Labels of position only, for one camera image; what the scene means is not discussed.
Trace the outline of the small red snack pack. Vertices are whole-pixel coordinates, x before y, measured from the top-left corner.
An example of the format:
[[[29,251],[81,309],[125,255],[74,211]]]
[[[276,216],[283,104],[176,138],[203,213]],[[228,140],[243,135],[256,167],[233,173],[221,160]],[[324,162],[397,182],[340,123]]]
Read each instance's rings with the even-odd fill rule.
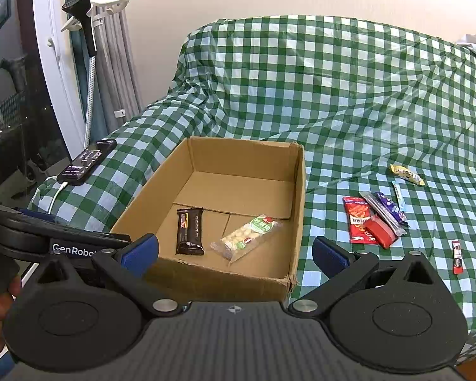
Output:
[[[371,218],[363,224],[365,231],[369,232],[384,249],[389,249],[397,240],[398,236],[392,229],[377,215],[371,215]]]

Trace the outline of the red spicy strip packet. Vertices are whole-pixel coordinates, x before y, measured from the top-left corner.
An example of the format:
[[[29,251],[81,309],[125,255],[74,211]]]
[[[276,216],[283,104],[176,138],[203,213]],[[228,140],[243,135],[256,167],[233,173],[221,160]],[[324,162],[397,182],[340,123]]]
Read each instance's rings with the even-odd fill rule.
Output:
[[[368,232],[364,224],[371,219],[371,212],[365,199],[344,197],[344,208],[348,219],[349,242],[351,244],[377,244],[376,238]]]

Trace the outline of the dark brown chocolate bar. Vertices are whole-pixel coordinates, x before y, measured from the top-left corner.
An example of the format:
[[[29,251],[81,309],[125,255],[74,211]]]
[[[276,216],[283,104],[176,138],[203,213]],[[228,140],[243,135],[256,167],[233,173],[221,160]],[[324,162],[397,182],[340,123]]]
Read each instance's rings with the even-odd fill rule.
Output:
[[[202,207],[177,210],[177,255],[204,255],[204,246],[202,243],[203,212],[204,209]]]

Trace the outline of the silver foil snack packet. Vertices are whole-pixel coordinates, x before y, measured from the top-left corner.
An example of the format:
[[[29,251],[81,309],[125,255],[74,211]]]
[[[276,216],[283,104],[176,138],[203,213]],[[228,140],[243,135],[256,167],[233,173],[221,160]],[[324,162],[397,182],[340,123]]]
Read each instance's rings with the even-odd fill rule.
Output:
[[[393,217],[393,215],[383,206],[380,200],[371,192],[361,192],[360,195],[366,200],[366,202],[372,207],[372,209],[378,214],[378,216],[392,229],[397,237],[401,237],[407,234],[407,231],[401,226],[399,222]]]

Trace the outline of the purple candy wrapper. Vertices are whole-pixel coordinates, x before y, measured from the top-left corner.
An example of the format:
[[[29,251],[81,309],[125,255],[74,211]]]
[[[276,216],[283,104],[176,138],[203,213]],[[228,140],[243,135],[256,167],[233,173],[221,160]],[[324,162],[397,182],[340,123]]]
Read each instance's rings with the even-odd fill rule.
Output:
[[[393,216],[393,218],[401,225],[408,226],[407,217],[405,213],[391,200],[387,195],[376,192],[377,199],[384,206],[384,208]]]

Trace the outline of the green peanut snack pack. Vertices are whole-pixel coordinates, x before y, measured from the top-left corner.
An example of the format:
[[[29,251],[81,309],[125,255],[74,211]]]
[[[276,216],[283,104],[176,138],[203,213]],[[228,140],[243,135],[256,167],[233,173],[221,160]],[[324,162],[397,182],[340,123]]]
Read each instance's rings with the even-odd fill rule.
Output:
[[[277,234],[281,226],[280,221],[261,214],[211,243],[210,247],[232,264]]]

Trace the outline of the yellow snack bar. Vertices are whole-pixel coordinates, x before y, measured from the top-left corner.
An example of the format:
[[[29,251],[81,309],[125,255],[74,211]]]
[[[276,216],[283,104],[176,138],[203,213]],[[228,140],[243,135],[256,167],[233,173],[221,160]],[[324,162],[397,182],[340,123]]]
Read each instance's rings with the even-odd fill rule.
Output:
[[[395,175],[404,179],[407,182],[413,183],[417,186],[424,186],[425,181],[418,175],[417,173],[413,172],[412,170],[396,164],[389,165],[390,171]]]

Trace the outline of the thin red black stick snack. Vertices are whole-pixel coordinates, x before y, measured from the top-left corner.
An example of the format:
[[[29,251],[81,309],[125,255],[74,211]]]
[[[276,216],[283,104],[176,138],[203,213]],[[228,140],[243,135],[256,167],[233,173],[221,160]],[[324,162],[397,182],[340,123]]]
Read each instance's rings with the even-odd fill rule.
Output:
[[[458,240],[452,241],[453,273],[458,275],[464,272],[462,245]]]

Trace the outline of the white blue thin candy stick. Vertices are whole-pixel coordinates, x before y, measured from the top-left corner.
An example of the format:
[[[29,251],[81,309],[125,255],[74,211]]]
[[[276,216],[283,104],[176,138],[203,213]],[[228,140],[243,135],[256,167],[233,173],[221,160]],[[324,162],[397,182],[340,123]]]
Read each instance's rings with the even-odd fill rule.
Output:
[[[404,197],[403,197],[403,194],[402,194],[402,190],[401,190],[401,186],[400,184],[397,182],[397,181],[393,181],[392,182],[392,186],[395,190],[395,196],[396,196],[396,199],[397,199],[397,205],[399,207],[399,209],[401,211],[404,211],[405,210],[405,205],[406,205],[406,202],[404,200]]]

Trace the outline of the black smartphone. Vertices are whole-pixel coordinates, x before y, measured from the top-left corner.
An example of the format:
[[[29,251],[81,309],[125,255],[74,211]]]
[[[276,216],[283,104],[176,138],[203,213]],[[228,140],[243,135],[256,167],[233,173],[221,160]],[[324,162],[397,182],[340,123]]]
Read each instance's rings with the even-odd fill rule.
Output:
[[[82,185],[116,146],[115,139],[102,139],[89,145],[57,176],[57,181],[70,186]]]

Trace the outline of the open cardboard box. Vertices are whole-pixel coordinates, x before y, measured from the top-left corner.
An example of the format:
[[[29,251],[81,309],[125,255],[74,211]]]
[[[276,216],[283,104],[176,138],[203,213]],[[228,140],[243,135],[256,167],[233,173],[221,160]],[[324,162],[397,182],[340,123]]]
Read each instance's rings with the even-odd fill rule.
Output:
[[[296,143],[192,137],[183,140],[112,227],[159,241],[144,279],[179,302],[284,303],[296,287],[305,201],[305,161]],[[204,254],[177,254],[177,211],[200,207]],[[255,217],[278,222],[235,262],[211,244]]]

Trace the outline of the green checkered sofa cover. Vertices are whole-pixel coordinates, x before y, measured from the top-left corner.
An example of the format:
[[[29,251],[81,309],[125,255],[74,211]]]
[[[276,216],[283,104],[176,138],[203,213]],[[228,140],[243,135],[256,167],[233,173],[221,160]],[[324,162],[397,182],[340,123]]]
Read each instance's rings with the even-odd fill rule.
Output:
[[[80,187],[49,178],[30,201],[66,224],[108,231],[155,170],[192,136],[296,142],[306,200],[298,287],[324,281],[310,246],[348,244],[342,199],[401,184],[409,232],[383,259],[423,252],[467,319],[476,357],[476,55],[468,47],[345,17],[218,20],[191,32],[168,93],[113,133],[117,149]],[[464,272],[453,273],[452,241]]]

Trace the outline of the grey curtain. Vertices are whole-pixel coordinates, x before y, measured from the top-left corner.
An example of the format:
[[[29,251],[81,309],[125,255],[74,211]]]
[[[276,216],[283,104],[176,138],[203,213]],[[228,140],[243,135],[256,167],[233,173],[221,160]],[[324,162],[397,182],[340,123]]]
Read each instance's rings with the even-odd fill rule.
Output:
[[[125,9],[95,23],[94,33],[100,107],[112,132],[142,111]]]

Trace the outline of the white clothes hanger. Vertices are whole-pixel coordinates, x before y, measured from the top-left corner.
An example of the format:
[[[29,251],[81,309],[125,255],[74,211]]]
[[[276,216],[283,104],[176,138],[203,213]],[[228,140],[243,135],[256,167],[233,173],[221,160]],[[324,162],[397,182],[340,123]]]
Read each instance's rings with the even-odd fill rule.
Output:
[[[87,11],[87,17],[92,19],[94,23],[98,23],[105,17],[120,13],[125,9],[125,7],[127,7],[131,0],[69,0],[67,3],[72,4],[69,8],[74,8],[73,2],[76,2],[77,5],[80,1],[90,3],[89,10]],[[67,14],[70,14],[64,8],[62,8],[62,10]],[[69,19],[63,24],[61,31],[78,31],[80,29],[82,29],[81,21],[70,14]]]

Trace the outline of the white door frame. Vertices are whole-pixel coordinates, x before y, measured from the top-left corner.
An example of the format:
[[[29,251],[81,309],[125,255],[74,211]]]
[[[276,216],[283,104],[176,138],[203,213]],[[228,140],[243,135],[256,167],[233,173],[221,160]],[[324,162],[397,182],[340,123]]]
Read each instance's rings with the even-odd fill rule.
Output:
[[[44,80],[69,155],[84,148],[85,122],[70,35],[61,31],[64,0],[32,0],[36,40]]]

